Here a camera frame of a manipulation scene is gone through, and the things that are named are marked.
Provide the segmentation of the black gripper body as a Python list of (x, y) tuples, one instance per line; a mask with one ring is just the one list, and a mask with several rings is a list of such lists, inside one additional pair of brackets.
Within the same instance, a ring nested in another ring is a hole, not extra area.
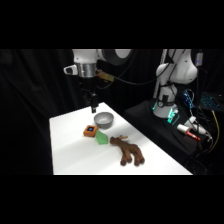
[(81, 78), (80, 87), (86, 100), (94, 101), (97, 99), (96, 80), (94, 78)]

